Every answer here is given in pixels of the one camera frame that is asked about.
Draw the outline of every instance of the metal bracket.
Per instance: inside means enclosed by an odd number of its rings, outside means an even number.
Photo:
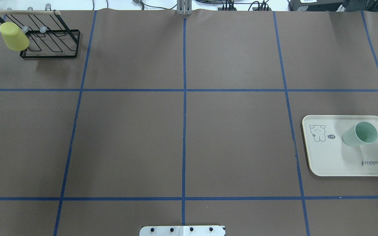
[[[192,15],[192,0],[177,0],[177,15]]]
[[[225,226],[145,226],[139,236],[225,236]]]

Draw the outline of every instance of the white plastic plate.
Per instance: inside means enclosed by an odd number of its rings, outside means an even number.
[[[350,147],[342,134],[360,121],[374,125],[373,115],[307,115],[303,135],[310,170],[317,176],[378,176],[378,137],[368,145]]]
[[[225,236],[225,226],[145,226],[139,236]]]

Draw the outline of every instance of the tray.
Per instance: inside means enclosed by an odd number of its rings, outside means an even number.
[[[378,138],[368,145],[350,147],[342,134],[360,121],[378,131],[378,116],[307,115],[303,135],[310,170],[317,176],[378,176]]]

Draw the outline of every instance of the yellow cup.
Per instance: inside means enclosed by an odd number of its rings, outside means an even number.
[[[13,51],[23,51],[30,44],[29,39],[21,31],[20,27],[12,22],[1,24],[0,32],[7,47]]]

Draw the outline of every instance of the black device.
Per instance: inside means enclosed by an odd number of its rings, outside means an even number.
[[[344,0],[310,0],[302,3],[300,0],[291,0],[288,7],[292,11],[337,11]]]
[[[345,0],[345,11],[367,10],[378,12],[378,0]]]

